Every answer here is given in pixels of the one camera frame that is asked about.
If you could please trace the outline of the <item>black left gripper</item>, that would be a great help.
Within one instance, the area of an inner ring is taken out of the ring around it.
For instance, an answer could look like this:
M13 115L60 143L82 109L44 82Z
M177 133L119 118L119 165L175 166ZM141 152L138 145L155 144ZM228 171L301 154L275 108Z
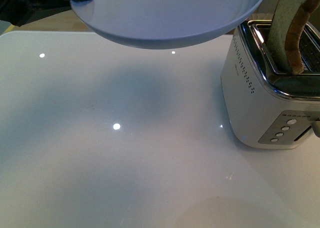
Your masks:
M0 19L21 27L71 9L71 1L90 0L0 0Z

